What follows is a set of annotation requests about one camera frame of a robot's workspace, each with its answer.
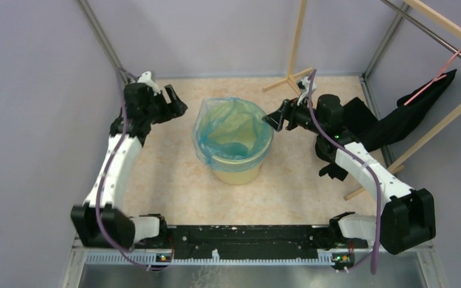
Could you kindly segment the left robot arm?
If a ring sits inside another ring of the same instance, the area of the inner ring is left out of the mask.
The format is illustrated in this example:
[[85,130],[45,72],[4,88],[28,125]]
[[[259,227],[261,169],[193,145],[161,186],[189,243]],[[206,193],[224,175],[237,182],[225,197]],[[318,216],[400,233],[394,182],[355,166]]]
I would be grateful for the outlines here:
[[172,85],[158,92],[146,83],[124,86],[121,112],[110,125],[107,152],[95,184],[70,212],[85,247],[128,251],[144,239],[154,248],[166,245],[169,233],[163,216],[129,217],[122,206],[131,170],[152,125],[179,118],[187,109]]

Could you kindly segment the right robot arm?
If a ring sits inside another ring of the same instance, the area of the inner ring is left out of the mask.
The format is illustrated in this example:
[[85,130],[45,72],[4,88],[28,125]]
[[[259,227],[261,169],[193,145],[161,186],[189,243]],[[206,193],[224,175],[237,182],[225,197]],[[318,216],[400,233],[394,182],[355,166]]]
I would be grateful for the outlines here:
[[340,98],[324,94],[316,108],[306,98],[286,99],[262,120],[275,131],[302,127],[316,133],[316,154],[328,165],[319,174],[342,179],[353,176],[376,201],[374,216],[346,212],[330,221],[328,240],[344,247],[352,239],[372,241],[397,255],[436,236],[435,200],[416,190],[379,163],[345,124]]

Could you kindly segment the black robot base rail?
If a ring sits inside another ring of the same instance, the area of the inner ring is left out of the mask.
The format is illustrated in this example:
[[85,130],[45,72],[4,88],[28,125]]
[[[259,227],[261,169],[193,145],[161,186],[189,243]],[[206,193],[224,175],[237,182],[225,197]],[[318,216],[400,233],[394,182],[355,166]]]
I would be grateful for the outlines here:
[[318,225],[167,226],[154,238],[136,244],[144,249],[173,251],[176,260],[317,259],[324,251],[345,253],[368,248],[367,241],[348,239],[336,229]]

